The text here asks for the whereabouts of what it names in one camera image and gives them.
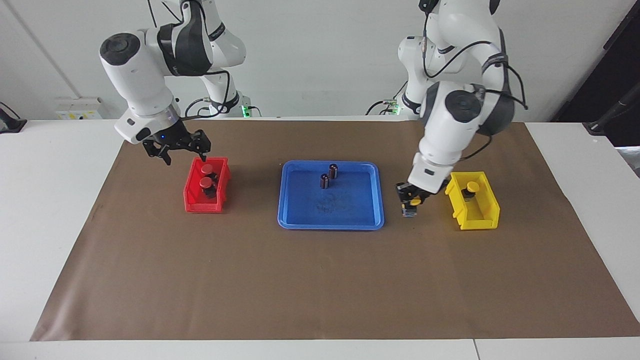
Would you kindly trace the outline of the black background panel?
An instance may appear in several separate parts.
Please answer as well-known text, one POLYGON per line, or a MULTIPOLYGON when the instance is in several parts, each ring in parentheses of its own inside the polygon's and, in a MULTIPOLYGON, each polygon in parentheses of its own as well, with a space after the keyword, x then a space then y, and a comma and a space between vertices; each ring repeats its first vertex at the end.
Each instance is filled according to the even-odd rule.
MULTIPOLYGON (((640 81, 640 0, 635 0, 603 49, 601 60, 556 112, 553 123, 596 121, 640 81)), ((640 104, 608 123, 605 132, 615 147, 640 146, 640 104)))

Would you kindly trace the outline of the black stand pole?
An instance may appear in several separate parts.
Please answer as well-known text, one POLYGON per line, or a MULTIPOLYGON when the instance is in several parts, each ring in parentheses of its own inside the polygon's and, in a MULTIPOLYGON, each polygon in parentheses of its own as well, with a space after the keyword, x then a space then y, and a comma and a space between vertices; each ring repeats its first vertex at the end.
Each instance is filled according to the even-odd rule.
POLYGON ((628 113, 638 104, 640 104, 640 80, 601 117, 594 121, 583 121, 582 126, 592 136, 605 136, 605 127, 608 123, 628 113))

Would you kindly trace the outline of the red plastic storage bin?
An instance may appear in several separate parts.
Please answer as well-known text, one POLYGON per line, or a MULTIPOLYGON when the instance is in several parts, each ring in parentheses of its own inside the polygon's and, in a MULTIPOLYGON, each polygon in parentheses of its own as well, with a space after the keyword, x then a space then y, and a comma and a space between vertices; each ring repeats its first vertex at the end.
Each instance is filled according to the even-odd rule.
POLYGON ((221 214, 227 200, 227 185, 231 180, 231 172, 227 157, 208 157, 206 161, 195 157, 192 160, 183 188, 183 203, 186 212, 195 214, 221 214), (201 167, 212 164, 218 175, 217 198, 206 198, 202 193, 199 182, 203 178, 201 167))

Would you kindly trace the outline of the yellow plastic storage bin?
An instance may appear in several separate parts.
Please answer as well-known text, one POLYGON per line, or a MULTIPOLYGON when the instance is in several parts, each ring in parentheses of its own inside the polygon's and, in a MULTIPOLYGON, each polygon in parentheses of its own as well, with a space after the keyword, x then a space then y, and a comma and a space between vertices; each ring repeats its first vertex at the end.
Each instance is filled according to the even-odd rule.
POLYGON ((498 228, 501 208, 489 178, 483 171, 454 171, 445 194, 452 206, 452 217, 463 231, 498 228), (481 189, 470 202, 464 201, 462 189, 468 182, 477 182, 481 189))

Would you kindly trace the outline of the blue plastic tray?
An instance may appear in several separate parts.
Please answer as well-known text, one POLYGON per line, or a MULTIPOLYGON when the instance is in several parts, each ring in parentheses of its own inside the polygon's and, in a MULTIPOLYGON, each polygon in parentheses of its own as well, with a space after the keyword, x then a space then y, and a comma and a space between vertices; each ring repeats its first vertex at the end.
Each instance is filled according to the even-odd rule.
POLYGON ((278 223, 288 230, 377 231, 385 223, 378 167, 368 161, 292 160, 282 167, 278 223), (337 178, 320 177, 337 164, 337 178))

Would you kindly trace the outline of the grey metal object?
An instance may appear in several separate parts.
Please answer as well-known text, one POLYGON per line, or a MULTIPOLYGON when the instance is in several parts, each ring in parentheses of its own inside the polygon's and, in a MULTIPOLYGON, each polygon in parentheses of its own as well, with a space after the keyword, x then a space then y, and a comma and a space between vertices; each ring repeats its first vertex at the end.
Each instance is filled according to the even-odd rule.
POLYGON ((615 149, 640 178, 640 146, 617 146, 615 149))

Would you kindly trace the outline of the brown paper table mat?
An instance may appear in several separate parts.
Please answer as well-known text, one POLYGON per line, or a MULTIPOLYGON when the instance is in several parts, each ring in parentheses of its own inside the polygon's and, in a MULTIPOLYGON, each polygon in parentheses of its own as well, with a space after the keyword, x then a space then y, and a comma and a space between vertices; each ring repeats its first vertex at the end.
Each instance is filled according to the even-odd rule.
POLYGON ((185 211, 194 155, 123 143, 31 339, 283 340, 640 336, 525 124, 461 171, 484 171, 498 228, 462 231, 444 194, 402 216, 418 121, 194 121, 227 157, 222 214, 185 211), (277 221, 291 160, 366 161, 377 231, 277 221))

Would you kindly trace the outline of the white power strip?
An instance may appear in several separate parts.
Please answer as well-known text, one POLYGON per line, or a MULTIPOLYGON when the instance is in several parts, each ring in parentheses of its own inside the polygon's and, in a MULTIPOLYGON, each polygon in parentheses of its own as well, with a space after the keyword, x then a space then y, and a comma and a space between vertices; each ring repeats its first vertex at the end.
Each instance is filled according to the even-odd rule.
POLYGON ((57 96, 54 102, 59 120, 105 120, 109 117, 102 100, 97 96, 57 96))

